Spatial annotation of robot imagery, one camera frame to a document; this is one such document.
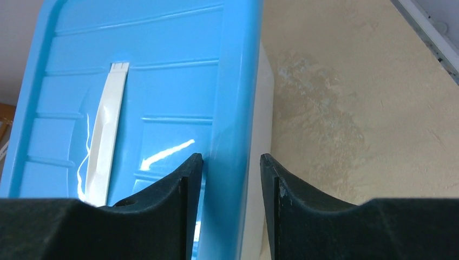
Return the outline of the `blue plastic lid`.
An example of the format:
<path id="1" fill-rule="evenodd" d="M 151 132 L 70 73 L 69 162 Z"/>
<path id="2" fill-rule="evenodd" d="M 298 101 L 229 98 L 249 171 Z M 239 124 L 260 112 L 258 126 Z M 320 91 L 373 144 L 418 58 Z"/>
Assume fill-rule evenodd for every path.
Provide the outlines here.
<path id="1" fill-rule="evenodd" d="M 2 199 L 113 206 L 204 161 L 191 259 L 241 259 L 262 1 L 45 1 Z"/>

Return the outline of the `white plastic bin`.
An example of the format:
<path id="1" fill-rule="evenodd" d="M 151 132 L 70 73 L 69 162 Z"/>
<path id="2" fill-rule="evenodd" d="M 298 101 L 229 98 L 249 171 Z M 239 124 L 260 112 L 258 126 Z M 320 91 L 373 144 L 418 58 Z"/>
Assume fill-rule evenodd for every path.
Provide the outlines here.
<path id="1" fill-rule="evenodd" d="M 241 259 L 259 259 L 265 222 L 260 156 L 271 152 L 274 76 L 263 44 L 259 48 L 257 85 L 248 164 L 247 202 Z"/>

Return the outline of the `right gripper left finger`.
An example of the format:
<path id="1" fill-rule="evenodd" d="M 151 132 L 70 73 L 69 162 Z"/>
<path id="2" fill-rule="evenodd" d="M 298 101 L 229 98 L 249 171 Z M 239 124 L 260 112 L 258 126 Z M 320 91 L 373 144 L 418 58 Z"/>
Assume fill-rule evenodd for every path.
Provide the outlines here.
<path id="1" fill-rule="evenodd" d="M 1 259 L 191 259 L 204 161 L 113 206 L 77 199 L 2 199 Z"/>

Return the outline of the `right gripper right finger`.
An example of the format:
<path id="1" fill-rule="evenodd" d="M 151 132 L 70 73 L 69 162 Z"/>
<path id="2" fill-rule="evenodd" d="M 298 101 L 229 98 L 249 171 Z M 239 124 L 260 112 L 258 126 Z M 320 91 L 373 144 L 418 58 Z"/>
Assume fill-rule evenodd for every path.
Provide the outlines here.
<path id="1" fill-rule="evenodd" d="M 353 205 L 260 158 L 272 259 L 458 259 L 458 200 L 376 198 Z"/>

